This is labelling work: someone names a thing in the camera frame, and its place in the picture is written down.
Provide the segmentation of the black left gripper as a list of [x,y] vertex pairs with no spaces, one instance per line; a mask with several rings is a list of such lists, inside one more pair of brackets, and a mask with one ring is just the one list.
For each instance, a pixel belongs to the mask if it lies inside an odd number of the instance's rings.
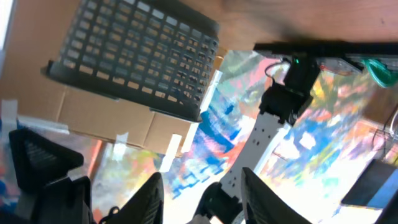
[[66,178],[83,165],[82,154],[27,128],[11,131],[9,143],[17,184],[24,191],[17,217],[38,224],[93,223],[90,179]]

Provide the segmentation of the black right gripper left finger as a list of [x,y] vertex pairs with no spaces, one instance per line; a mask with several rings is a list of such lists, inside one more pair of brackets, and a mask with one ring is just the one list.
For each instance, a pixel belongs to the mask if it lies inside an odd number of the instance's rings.
[[100,224],[163,224],[164,185],[160,172],[152,174],[122,207],[112,207]]

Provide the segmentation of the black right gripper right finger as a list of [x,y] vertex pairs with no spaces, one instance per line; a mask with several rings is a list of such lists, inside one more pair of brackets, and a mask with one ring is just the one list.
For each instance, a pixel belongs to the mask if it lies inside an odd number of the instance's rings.
[[310,224],[248,167],[241,173],[241,198],[246,223]]

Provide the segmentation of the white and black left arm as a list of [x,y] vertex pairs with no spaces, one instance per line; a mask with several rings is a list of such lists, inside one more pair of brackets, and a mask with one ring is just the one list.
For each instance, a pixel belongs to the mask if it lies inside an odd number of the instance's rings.
[[[289,59],[283,83],[274,82],[263,94],[255,125],[228,173],[206,188],[193,223],[304,223],[257,176],[282,132],[293,126],[312,102],[310,90],[320,73],[314,56]],[[83,155],[56,144],[30,129],[7,134],[21,197],[14,212],[1,212],[2,223],[93,223],[91,182],[71,180],[68,172],[81,167]]]

